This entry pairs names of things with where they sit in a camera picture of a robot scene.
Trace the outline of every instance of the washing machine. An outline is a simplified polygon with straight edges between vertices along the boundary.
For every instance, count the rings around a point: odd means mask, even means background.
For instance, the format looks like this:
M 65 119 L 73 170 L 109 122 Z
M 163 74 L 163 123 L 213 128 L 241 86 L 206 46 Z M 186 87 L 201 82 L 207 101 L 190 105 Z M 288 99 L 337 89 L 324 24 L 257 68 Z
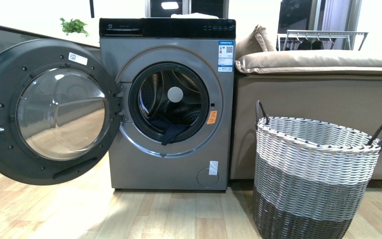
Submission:
M 102 62 L 122 94 L 112 187 L 226 190 L 235 21 L 101 19 L 99 27 Z
M 226 190 L 235 21 L 101 19 L 101 60 L 64 40 L 0 54 L 0 173 L 116 189 Z

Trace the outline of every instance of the washing machine drum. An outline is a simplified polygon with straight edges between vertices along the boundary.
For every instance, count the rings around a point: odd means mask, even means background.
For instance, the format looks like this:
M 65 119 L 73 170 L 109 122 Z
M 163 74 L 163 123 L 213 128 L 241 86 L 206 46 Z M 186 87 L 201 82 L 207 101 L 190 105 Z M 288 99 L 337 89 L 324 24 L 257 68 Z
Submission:
M 175 63 L 144 70 L 133 82 L 129 102 L 140 131 L 162 145 L 197 133 L 209 111 L 208 93 L 201 78 Z

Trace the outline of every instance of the sofa cushion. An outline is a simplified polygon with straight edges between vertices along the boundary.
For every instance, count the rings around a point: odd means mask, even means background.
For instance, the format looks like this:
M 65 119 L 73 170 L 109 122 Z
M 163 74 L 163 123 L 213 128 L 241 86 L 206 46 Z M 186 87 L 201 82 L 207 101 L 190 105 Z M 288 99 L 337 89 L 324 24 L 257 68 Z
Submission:
M 253 53 L 235 61 L 244 74 L 268 73 L 382 73 L 380 52 L 317 50 Z
M 276 48 L 269 41 L 266 28 L 257 25 L 250 35 L 236 43 L 235 59 L 251 53 L 266 51 L 276 51 Z

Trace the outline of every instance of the white sticker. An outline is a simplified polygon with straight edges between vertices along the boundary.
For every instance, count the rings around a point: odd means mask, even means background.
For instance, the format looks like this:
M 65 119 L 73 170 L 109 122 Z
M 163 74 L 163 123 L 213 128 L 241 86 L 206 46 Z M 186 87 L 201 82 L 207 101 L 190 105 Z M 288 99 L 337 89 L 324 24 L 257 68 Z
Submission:
M 233 48 L 234 41 L 219 41 L 217 71 L 232 72 L 233 71 Z
M 74 54 L 72 52 L 70 52 L 70 55 L 68 56 L 68 60 L 75 61 L 75 62 L 83 64 L 85 66 L 87 65 L 87 61 L 88 61 L 88 59 L 86 57 Z
M 219 66 L 231 66 L 233 64 L 232 58 L 219 58 Z
M 209 175 L 217 175 L 217 166 L 219 161 L 210 161 L 210 167 L 208 168 Z
M 232 67 L 218 67 L 218 72 L 232 72 Z

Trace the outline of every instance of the green plant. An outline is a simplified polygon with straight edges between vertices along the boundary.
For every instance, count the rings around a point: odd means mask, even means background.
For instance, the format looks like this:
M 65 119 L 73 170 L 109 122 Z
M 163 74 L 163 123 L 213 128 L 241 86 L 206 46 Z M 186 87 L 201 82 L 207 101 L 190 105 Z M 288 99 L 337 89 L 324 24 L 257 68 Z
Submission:
M 63 19 L 62 17 L 59 19 L 62 21 L 61 25 L 62 25 L 62 31 L 63 32 L 66 32 L 67 33 L 67 36 L 69 33 L 84 33 L 86 35 L 86 37 L 89 36 L 89 33 L 84 30 L 84 26 L 86 26 L 87 24 L 78 20 L 78 19 L 71 19 L 70 21 L 65 21 L 65 19 Z

